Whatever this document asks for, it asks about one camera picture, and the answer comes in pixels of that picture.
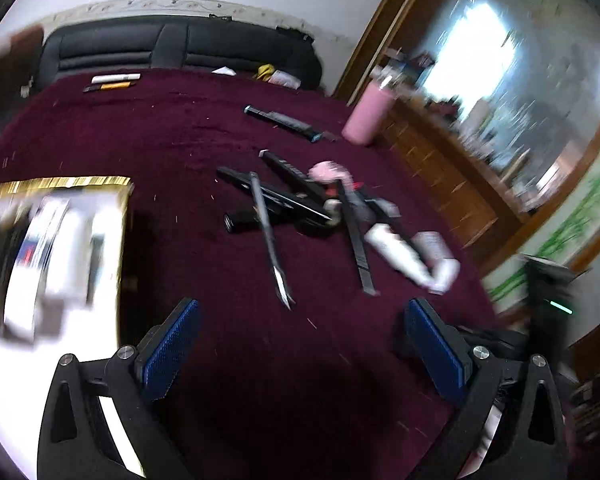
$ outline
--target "metal screw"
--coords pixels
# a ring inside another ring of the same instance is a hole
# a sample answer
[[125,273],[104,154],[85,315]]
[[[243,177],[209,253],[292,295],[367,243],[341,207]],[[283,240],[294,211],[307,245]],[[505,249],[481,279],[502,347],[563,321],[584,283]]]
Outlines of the metal screw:
[[486,359],[491,354],[489,352],[489,349],[485,346],[474,346],[474,355],[478,359]]
[[542,368],[546,364],[546,359],[541,355],[534,355],[531,358],[531,362],[535,364],[537,367]]
[[134,354],[134,348],[129,345],[123,346],[118,350],[118,357],[120,359],[129,359]]

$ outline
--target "pink tumbler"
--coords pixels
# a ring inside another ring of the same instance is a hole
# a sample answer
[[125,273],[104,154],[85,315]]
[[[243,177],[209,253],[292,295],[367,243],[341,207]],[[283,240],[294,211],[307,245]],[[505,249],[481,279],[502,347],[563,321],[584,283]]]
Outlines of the pink tumbler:
[[366,146],[374,140],[378,126],[397,99],[388,86],[381,88],[372,80],[342,129],[342,136],[353,144]]

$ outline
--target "red object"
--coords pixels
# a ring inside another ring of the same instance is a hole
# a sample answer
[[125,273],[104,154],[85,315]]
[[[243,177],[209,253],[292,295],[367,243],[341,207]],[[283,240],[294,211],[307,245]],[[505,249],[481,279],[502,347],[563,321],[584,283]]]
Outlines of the red object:
[[[316,92],[150,70],[124,92],[83,94],[90,79],[60,80],[5,129],[0,160],[10,161],[0,182],[131,177],[124,272],[138,277],[138,292],[122,293],[120,341],[140,341],[184,296],[202,306],[201,335],[157,405],[185,459],[202,462],[208,479],[405,478],[452,409],[423,366],[390,352],[396,315],[423,296],[447,323],[495,324],[478,273],[426,186],[388,150],[310,144],[242,113],[251,104],[339,132],[350,109]],[[276,227],[276,245],[298,302],[289,312],[275,295],[262,234],[230,235],[222,224],[226,211],[253,201],[216,182],[217,166],[256,170],[285,187],[258,158],[262,149],[303,171],[335,160],[355,179],[382,186],[408,233],[439,231],[461,261],[450,292],[424,293],[368,250],[381,293],[369,297],[344,233],[321,240],[287,225]]]

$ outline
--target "bed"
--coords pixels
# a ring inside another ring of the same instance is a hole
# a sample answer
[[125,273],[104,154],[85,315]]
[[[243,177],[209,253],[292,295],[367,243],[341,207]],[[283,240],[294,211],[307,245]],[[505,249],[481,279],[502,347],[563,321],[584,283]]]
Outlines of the bed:
[[[242,113],[250,104],[337,134],[350,110],[318,92],[240,76],[140,72],[128,89],[84,94],[91,75],[81,74],[33,97],[0,137],[0,182],[131,177],[120,344],[137,343],[180,298],[200,302],[201,334],[170,394],[155,405],[193,472],[207,479],[405,478],[452,412],[418,362],[391,352],[405,302],[423,296],[447,323],[496,325],[477,270],[421,181],[382,146],[311,144]],[[262,149],[302,170],[335,160],[397,204],[408,233],[440,232],[461,262],[451,290],[430,296],[369,249],[380,296],[366,296],[344,232],[321,240],[279,226],[297,301],[292,312],[283,308],[262,234],[228,234],[222,222],[251,200],[215,176],[216,167],[229,166],[282,185],[258,159]]]

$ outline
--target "green light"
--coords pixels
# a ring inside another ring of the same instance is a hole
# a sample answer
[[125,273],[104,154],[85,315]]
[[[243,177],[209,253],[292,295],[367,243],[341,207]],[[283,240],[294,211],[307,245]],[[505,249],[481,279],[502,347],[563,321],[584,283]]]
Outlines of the green light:
[[567,314],[573,314],[573,310],[570,310],[559,303],[555,303],[555,301],[550,301],[549,304],[552,304],[555,308],[559,308],[560,310],[565,311]]

